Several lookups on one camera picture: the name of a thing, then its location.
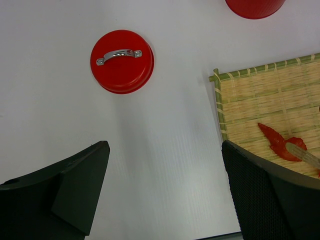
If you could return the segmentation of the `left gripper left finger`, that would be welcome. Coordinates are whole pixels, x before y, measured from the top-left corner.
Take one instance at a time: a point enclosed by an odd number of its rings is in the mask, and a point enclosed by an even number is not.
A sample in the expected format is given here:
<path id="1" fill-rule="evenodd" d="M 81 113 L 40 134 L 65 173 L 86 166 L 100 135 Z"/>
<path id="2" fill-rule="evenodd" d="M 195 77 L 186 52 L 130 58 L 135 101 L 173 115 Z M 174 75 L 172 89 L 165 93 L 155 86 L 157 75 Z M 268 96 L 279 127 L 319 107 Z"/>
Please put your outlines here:
<path id="1" fill-rule="evenodd" d="M 0 185 L 2 240 L 83 240 L 90 235 L 110 146 L 77 154 Z"/>

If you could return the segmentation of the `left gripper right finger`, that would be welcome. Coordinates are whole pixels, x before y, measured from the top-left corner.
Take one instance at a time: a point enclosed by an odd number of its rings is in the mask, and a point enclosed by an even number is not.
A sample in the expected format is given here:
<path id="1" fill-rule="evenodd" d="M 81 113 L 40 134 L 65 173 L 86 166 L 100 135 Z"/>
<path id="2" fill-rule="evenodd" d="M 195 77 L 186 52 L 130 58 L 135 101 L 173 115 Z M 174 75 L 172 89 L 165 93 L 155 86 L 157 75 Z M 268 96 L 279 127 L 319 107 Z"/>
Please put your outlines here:
<path id="1" fill-rule="evenodd" d="M 237 219 L 245 240 L 318 240 L 320 181 L 222 143 Z"/>

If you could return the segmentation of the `metal tongs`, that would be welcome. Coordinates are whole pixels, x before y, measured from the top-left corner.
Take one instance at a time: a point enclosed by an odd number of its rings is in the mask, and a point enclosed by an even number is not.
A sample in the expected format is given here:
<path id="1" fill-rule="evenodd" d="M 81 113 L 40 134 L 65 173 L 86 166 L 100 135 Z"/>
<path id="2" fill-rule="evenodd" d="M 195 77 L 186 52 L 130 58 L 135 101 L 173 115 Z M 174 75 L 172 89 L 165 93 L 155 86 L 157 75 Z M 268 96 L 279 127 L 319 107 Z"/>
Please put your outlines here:
<path id="1" fill-rule="evenodd" d="M 287 151 L 296 158 L 308 163 L 315 168 L 320 168 L 320 159 L 318 157 L 290 142 L 287 142 L 285 144 L 285 147 Z"/>

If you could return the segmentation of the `red strawberry slice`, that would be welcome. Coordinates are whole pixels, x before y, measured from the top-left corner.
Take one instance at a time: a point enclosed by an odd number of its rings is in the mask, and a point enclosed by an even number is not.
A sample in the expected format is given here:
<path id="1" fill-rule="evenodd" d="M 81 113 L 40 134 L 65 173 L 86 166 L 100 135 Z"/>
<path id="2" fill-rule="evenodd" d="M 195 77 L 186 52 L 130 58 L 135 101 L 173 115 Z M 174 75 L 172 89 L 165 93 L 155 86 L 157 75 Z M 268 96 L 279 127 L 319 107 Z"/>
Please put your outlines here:
<path id="1" fill-rule="evenodd" d="M 301 162 L 299 158 L 293 156 L 291 153 L 288 152 L 286 149 L 286 143 L 292 143 L 305 151 L 307 150 L 307 146 L 301 138 L 298 137 L 291 137 L 288 139 L 284 139 L 284 137 L 275 131 L 273 128 L 264 125 L 262 123 L 257 124 L 259 129 L 262 131 L 263 135 L 269 141 L 270 149 L 278 155 L 280 158 L 289 161 L 289 162 Z"/>

